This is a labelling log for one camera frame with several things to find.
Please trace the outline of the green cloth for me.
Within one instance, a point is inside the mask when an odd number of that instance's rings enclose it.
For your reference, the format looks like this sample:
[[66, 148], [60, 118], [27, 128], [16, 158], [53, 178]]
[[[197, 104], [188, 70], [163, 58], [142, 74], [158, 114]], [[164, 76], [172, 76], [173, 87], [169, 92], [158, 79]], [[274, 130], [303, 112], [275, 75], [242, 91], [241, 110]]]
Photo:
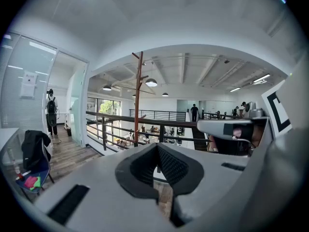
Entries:
[[36, 188], [40, 188], [41, 187], [41, 177], [40, 176], [37, 176], [38, 180], [37, 182], [34, 184], [34, 189]]

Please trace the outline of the black metal far railing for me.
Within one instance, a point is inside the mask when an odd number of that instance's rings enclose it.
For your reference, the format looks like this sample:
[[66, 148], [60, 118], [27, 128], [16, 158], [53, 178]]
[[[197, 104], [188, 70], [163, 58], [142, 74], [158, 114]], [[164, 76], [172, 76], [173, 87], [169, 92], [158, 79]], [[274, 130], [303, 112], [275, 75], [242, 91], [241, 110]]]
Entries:
[[145, 119], [151, 119], [151, 120], [169, 120], [169, 121], [185, 122], [186, 112], [139, 110], [138, 117], [144, 117]]

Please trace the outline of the dark metal balcony railing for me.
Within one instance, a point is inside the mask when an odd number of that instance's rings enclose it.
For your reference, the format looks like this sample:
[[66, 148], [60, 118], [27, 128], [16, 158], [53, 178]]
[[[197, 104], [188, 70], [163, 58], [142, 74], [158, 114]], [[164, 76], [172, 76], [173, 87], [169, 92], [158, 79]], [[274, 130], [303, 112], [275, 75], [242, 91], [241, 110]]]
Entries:
[[147, 119], [141, 114], [118, 116], [86, 112], [86, 131], [92, 145], [98, 144], [97, 151], [103, 155], [117, 153], [134, 146], [150, 143], [169, 143], [197, 151], [212, 151], [208, 135], [197, 129], [195, 122], [179, 120]]

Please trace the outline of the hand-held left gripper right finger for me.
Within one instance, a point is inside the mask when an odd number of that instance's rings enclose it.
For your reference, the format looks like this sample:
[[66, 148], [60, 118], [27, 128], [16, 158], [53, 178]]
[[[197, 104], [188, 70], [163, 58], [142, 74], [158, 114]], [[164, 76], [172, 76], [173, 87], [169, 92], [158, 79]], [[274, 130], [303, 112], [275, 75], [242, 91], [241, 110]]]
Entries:
[[233, 186], [247, 158], [204, 153], [158, 143], [159, 167], [172, 188], [170, 218], [157, 228], [240, 228], [244, 195]]

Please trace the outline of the white paper notice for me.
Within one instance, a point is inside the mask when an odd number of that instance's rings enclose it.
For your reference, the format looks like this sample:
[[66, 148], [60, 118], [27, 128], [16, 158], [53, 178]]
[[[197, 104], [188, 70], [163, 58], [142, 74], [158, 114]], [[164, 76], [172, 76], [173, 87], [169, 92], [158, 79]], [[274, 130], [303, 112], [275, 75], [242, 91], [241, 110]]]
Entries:
[[38, 74], [36, 72], [24, 71], [22, 78], [20, 97], [21, 98], [32, 98], [35, 96], [35, 88], [37, 86]]

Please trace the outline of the red cloth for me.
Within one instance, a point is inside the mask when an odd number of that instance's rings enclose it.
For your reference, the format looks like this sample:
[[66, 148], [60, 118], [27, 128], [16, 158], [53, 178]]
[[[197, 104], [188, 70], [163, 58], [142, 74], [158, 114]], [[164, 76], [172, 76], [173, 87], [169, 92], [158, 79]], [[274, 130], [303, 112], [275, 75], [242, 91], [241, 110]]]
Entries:
[[25, 183], [24, 186], [29, 188], [29, 189], [34, 189], [34, 184], [37, 182], [38, 178], [35, 176], [29, 176]]

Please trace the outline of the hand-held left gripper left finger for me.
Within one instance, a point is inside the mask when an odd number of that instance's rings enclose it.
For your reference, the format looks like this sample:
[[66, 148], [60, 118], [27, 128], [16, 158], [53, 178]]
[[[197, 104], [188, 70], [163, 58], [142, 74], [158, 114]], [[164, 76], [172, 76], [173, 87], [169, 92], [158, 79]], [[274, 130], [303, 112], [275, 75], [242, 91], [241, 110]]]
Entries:
[[153, 199], [138, 199], [117, 182], [116, 166], [144, 150], [139, 146], [94, 159], [55, 182], [34, 205], [48, 214], [75, 185], [89, 191], [65, 224], [68, 229], [173, 229]]

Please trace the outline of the long ceiling strip light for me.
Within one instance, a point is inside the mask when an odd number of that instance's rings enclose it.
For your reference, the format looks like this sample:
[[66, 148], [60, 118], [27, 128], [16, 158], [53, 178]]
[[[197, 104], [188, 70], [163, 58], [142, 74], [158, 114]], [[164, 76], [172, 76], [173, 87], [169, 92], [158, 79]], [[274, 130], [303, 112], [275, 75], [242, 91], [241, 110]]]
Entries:
[[265, 79], [267, 79], [268, 77], [270, 77], [270, 74], [266, 74], [256, 80], [253, 81], [253, 83], [258, 83], [258, 82], [261, 82], [261, 81], [265, 81]]

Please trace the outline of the clear bottle with red cap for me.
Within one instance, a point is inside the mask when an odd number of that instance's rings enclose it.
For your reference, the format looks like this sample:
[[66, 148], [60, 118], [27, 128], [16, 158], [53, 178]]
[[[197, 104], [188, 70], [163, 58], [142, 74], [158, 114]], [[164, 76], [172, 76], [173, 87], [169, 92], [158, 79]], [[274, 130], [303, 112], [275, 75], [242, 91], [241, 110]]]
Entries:
[[10, 162], [13, 165], [15, 174], [17, 176], [17, 179], [20, 181], [24, 181], [23, 174], [20, 170], [20, 164], [22, 164], [22, 159], [16, 158], [12, 149], [8, 149], [7, 151], [8, 151]]

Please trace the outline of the grey chair with black legs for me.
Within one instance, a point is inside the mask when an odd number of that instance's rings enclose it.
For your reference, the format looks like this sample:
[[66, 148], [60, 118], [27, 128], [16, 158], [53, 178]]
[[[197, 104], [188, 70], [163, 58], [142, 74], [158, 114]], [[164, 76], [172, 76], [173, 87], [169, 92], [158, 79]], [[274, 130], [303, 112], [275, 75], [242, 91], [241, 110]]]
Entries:
[[28, 193], [39, 196], [40, 191], [44, 191], [43, 185], [48, 177], [51, 182], [54, 183], [54, 180], [50, 174], [51, 167], [47, 156], [48, 151], [46, 150], [43, 141], [41, 148], [43, 157], [39, 160], [39, 162], [32, 169], [26, 171], [15, 179], [15, 183], [29, 201], [30, 198]]

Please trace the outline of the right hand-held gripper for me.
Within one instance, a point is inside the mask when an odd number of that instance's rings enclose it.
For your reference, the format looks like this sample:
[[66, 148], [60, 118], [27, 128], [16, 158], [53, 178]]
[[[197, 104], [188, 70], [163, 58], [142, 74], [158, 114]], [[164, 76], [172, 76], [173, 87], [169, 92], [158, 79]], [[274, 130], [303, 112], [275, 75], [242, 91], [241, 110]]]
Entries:
[[254, 131], [255, 128], [261, 131], [261, 139], [257, 140], [258, 146], [252, 144], [253, 141], [248, 138], [238, 138], [234, 135], [225, 139], [226, 147], [223, 153], [227, 155], [251, 156], [255, 149], [268, 147], [276, 137], [285, 134], [292, 128], [288, 115], [276, 94], [283, 83], [284, 81], [280, 82], [262, 94], [266, 111], [262, 108], [251, 109], [246, 113], [247, 117], [244, 119], [226, 120], [225, 122], [221, 120], [199, 120], [197, 129], [215, 137], [223, 137], [225, 123], [231, 124], [226, 129], [230, 134], [236, 129], [240, 129], [242, 133]]

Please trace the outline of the brown wooden coat rack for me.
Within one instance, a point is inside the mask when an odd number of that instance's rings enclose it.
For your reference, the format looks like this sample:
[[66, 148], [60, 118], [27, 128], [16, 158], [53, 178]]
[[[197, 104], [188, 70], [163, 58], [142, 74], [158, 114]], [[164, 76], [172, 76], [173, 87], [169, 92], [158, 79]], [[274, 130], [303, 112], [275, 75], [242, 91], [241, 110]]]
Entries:
[[135, 53], [132, 53], [139, 62], [137, 68], [137, 75], [136, 75], [136, 94], [135, 94], [135, 116], [134, 116], [134, 146], [139, 146], [139, 98], [140, 98], [140, 87], [142, 85], [141, 82], [141, 68], [142, 68], [142, 61], [143, 61], [143, 52], [140, 51], [139, 56]]

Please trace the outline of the black jacket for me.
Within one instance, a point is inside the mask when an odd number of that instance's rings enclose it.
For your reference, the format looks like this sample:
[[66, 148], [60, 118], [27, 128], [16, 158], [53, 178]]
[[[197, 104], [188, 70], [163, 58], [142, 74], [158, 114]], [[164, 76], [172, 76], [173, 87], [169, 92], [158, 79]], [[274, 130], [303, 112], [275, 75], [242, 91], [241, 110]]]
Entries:
[[47, 134], [40, 130], [27, 130], [21, 145], [23, 152], [23, 168], [27, 171], [35, 168], [39, 162], [47, 157], [51, 159], [47, 147], [50, 145], [51, 139]]

